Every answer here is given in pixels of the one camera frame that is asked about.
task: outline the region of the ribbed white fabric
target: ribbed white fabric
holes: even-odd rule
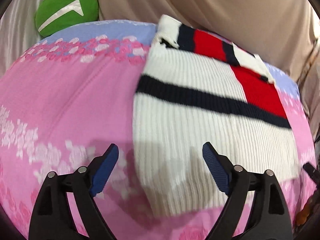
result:
[[[164,39],[174,48],[179,48],[177,41],[181,24],[182,23],[180,21],[168,15],[162,15],[158,24],[157,33],[153,40],[153,44],[160,43],[161,40]],[[234,43],[232,43],[232,46],[234,54],[242,67],[248,68],[260,75],[266,76],[269,83],[276,84],[275,79],[273,78],[259,55],[255,54],[254,56],[252,56],[246,51],[240,49]]]
[[[246,102],[241,84],[226,63],[152,45],[144,74],[161,82]],[[135,167],[155,216],[222,206],[202,158],[211,142],[219,154],[251,172],[271,169],[279,182],[299,174],[291,129],[243,116],[220,114],[137,93],[133,109]]]
[[[228,64],[192,52],[166,49],[164,44],[152,45],[143,73],[162,82],[247,101]]]
[[[161,42],[162,39],[165,39],[167,42],[170,43],[171,46],[174,48],[179,48],[177,44],[177,39],[179,35],[179,27],[181,22],[168,16],[162,15],[159,23],[158,23],[158,30],[154,37],[153,42]]]
[[[207,141],[247,171],[271,169],[279,182],[298,176],[291,130],[137,94],[135,165],[156,217],[224,205],[226,196],[218,190],[202,158],[202,145]]]
[[[275,79],[258,54],[254,54],[254,56],[252,56],[246,51],[240,49],[234,43],[232,43],[232,46],[233,52],[242,67],[248,68],[256,73],[259,73],[260,75],[266,76],[268,78],[268,83],[270,84],[275,83]]]

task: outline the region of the red stripe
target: red stripe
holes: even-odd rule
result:
[[[261,75],[244,67],[231,67],[241,83],[247,102],[269,113],[287,119],[284,108],[273,84],[260,79]]]
[[[226,62],[226,54],[223,51],[222,40],[201,30],[195,30],[193,35],[195,43],[194,53],[213,57],[215,59]]]

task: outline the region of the white satin fabric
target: white satin fabric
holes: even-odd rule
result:
[[[40,41],[36,11],[43,0],[12,0],[0,20],[0,77],[29,47]]]

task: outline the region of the bed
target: bed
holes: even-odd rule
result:
[[[121,149],[119,161],[95,201],[118,239],[204,239],[212,228],[222,207],[155,219],[136,175],[133,95],[156,30],[155,24],[126,20],[75,25],[31,46],[0,79],[0,200],[23,236],[47,173],[87,165],[111,142]],[[315,166],[298,87],[281,70],[266,66],[292,127],[299,165]],[[293,222],[315,185],[301,172],[281,187]],[[86,235],[71,195],[69,201],[77,229]],[[236,234],[249,210],[250,200]]]

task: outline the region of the navy blue stripe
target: navy blue stripe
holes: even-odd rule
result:
[[[179,28],[178,39],[177,39],[179,49],[194,52],[195,50],[195,42],[193,41],[194,34],[195,34],[194,28],[190,28],[184,24],[181,24]]]
[[[235,56],[235,52],[233,50],[233,46],[232,44],[226,43],[226,42],[222,42],[222,48],[224,53],[226,54],[226,60],[227,63],[230,64],[231,66],[240,66],[236,56]]]
[[[136,90],[166,102],[222,113],[245,116],[272,125],[291,129],[287,119],[269,113],[255,105],[232,98],[224,98],[207,92],[161,82],[148,75],[142,75]]]

